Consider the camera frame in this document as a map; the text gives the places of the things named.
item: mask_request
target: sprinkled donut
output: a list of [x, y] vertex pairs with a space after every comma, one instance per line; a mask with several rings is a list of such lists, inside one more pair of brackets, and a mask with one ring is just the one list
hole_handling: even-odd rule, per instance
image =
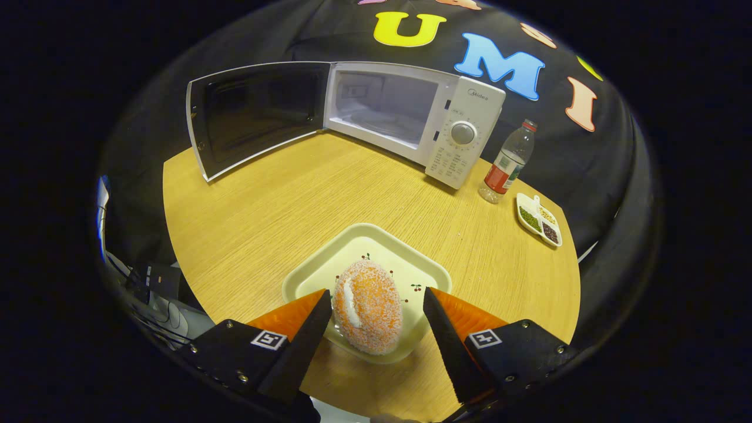
[[371, 260], [351, 264], [337, 279], [334, 317], [345, 339], [360, 351], [394, 351], [402, 332], [402, 306], [389, 273]]

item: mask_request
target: microwave knob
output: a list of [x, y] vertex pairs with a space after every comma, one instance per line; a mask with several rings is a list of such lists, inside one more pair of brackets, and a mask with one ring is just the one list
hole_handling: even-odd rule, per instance
[[452, 126], [452, 139], [457, 144], [470, 144], [475, 138], [475, 128], [470, 123], [458, 122]]

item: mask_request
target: white cream filling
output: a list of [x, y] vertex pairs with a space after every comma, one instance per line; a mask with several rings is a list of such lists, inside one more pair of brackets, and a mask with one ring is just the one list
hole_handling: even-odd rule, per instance
[[353, 327], [360, 327], [360, 317], [358, 316], [358, 313], [355, 312], [353, 288], [350, 286], [352, 281], [352, 278], [348, 278], [342, 287], [342, 289], [344, 289], [344, 308], [347, 312], [347, 320], [350, 321], [350, 324], [352, 324]]

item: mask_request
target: round table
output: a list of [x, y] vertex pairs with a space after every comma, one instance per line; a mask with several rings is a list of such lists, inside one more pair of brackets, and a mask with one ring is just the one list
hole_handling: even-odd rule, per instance
[[[532, 319], [565, 342], [580, 276], [562, 209], [517, 180], [494, 205], [476, 192], [479, 160], [454, 190], [388, 151], [322, 132], [263, 154], [216, 181], [189, 149], [165, 162], [165, 216], [177, 261], [209, 317], [250, 321], [283, 305], [285, 276], [351, 224], [375, 224], [441, 264], [455, 295], [509, 322]], [[539, 195], [559, 221], [554, 248], [520, 225], [515, 196]], [[433, 333], [404, 360], [370, 364], [322, 339], [301, 390], [360, 415], [440, 421], [460, 404]]]

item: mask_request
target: bottle label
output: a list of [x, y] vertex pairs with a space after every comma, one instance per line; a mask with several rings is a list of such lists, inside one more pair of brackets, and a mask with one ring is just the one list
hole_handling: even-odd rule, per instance
[[517, 164], [514, 160], [501, 153], [496, 161], [491, 165], [488, 175], [484, 181], [489, 188], [497, 193], [505, 194], [512, 185], [517, 176], [520, 174], [522, 165]]

